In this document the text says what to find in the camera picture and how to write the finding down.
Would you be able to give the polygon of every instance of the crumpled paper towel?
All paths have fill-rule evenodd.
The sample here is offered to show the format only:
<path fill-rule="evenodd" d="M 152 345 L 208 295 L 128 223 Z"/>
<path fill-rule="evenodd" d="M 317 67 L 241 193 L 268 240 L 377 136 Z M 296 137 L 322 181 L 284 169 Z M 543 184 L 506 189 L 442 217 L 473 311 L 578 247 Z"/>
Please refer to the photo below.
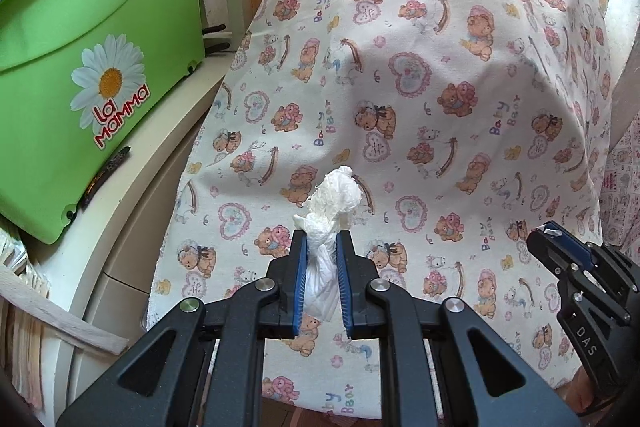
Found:
<path fill-rule="evenodd" d="M 322 322 L 331 320 L 340 300 L 335 264 L 336 234 L 341 228 L 348 228 L 348 214 L 362 198 L 352 173 L 347 166 L 329 172 L 306 200 L 309 209 L 306 217 L 293 216 L 295 226 L 306 232 L 304 311 Z"/>

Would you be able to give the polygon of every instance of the human hand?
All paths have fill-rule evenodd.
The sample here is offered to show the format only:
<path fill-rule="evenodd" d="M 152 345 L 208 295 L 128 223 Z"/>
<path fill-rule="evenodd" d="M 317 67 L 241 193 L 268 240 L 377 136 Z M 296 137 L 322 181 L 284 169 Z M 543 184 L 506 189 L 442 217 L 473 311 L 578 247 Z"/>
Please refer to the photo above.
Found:
<path fill-rule="evenodd" d="M 575 413 L 582 413 L 591 406 L 593 400 L 593 384 L 584 367 L 580 367 L 569 384 L 564 401 Z"/>

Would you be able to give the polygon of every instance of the green plastic basket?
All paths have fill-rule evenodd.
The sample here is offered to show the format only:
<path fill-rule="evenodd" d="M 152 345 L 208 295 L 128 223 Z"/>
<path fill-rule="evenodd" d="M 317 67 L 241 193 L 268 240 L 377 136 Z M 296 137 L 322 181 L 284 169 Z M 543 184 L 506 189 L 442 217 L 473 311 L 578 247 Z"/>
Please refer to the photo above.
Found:
<path fill-rule="evenodd" d="M 198 0 L 0 0 L 0 214 L 57 240 L 100 166 L 203 58 Z"/>

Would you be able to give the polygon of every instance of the fabric sheet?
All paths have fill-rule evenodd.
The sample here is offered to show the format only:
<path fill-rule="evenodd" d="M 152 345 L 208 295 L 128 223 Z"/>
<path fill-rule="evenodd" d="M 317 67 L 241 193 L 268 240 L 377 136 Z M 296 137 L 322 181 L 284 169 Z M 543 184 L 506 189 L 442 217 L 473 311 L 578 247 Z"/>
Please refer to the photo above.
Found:
<path fill-rule="evenodd" d="M 640 115 L 607 157 L 600 213 L 603 238 L 640 264 Z"/>
<path fill-rule="evenodd" d="M 348 165 L 357 253 L 414 296 L 462 297 L 561 385 L 580 362 L 525 239 L 555 219 L 601 241 L 609 63 L 598 0 L 263 0 L 180 180 L 149 325 L 262 277 Z M 339 308 L 305 315 L 267 343 L 262 393 L 379 417 L 377 344 L 347 338 Z"/>

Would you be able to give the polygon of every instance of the metal pivot cap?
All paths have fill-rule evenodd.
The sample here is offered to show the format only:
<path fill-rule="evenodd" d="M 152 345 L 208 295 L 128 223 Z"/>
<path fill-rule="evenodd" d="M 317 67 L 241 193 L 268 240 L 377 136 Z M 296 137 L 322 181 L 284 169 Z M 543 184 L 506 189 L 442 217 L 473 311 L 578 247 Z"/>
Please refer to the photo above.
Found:
<path fill-rule="evenodd" d="M 376 292 L 386 292 L 391 286 L 391 283 L 388 280 L 380 278 L 372 279 L 369 284 Z"/>
<path fill-rule="evenodd" d="M 255 287 L 258 288 L 261 292 L 268 292 L 269 290 L 273 290 L 276 282 L 273 279 L 269 279 L 268 277 L 263 277 L 262 279 L 258 279 L 255 282 Z"/>
<path fill-rule="evenodd" d="M 196 311 L 200 307 L 200 301 L 193 297 L 188 297 L 180 301 L 180 309 L 185 313 Z"/>
<path fill-rule="evenodd" d="M 465 303 L 457 297 L 452 297 L 444 302 L 445 308 L 452 313 L 460 313 L 465 309 Z"/>

